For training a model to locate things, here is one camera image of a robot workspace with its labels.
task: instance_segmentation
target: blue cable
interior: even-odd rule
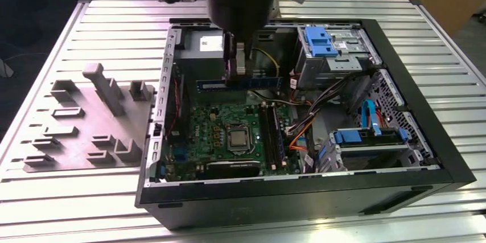
[[[374,108],[374,101],[365,100],[362,105],[362,127],[367,127],[367,117],[366,117],[366,109],[370,111],[370,120],[371,120],[371,128],[377,136],[382,135],[382,131],[379,129],[377,110]]]

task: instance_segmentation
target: red cable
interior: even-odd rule
[[[178,119],[178,113],[179,113],[179,85],[178,85],[178,81],[174,78],[174,84],[175,84],[175,116],[174,116],[174,121],[172,121],[172,125],[170,126],[170,130],[168,130],[168,135],[172,133],[172,128],[175,126],[175,120]]]
[[[379,110],[377,110],[377,116],[378,116],[378,119],[379,119],[381,126],[385,127],[386,123],[385,123],[383,115],[382,115]]]

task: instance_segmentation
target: open computer tower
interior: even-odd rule
[[[135,204],[168,229],[390,213],[476,180],[377,21],[271,21],[237,85],[222,30],[171,24]]]

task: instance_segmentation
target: cpu socket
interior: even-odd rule
[[[251,138],[250,129],[247,126],[227,127],[227,148],[235,155],[243,155],[250,152]]]

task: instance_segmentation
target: slotted metal surface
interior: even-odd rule
[[[409,1],[281,1],[286,18],[371,18],[383,31],[435,110],[478,181],[383,216],[270,223],[172,233],[134,207],[138,168],[28,174],[22,141],[39,135],[56,106],[56,79],[91,86],[86,63],[100,62],[119,85],[158,86],[170,17],[206,17],[204,1],[92,0],[78,4],[0,146],[0,239],[42,241],[315,241],[484,242],[486,220],[486,88],[477,70],[419,6]]]

